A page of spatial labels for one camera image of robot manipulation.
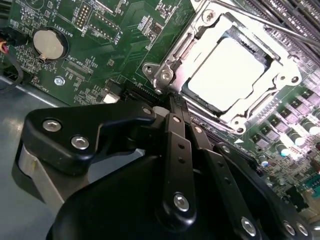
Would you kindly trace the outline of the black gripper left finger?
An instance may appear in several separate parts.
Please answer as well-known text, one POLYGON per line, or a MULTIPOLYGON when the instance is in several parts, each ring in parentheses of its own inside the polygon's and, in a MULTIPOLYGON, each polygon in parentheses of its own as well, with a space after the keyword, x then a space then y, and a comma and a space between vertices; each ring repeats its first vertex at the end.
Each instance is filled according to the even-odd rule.
POLYGON ((76 192, 161 150, 166 125, 186 127, 173 96, 164 105, 118 101, 30 112, 23 127, 23 172, 58 215, 76 192))

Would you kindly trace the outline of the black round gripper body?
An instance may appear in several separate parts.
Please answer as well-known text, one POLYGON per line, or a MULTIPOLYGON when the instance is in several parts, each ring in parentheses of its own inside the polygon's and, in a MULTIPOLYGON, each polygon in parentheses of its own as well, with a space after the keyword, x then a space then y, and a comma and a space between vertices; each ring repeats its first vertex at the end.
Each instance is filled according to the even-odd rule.
POLYGON ((50 228, 52 240, 227 240, 221 204, 189 127, 165 126, 161 150, 73 194, 50 228))

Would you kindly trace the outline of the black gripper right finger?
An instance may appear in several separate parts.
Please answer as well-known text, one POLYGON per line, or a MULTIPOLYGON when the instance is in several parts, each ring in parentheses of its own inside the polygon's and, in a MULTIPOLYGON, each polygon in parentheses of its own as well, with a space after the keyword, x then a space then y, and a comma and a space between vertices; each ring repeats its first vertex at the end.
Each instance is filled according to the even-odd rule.
POLYGON ((295 208, 282 200, 252 168, 250 160, 224 143, 211 145, 206 132, 192 122, 180 100, 183 119, 204 173, 213 183, 217 233, 228 240, 312 240, 312 230, 295 208))

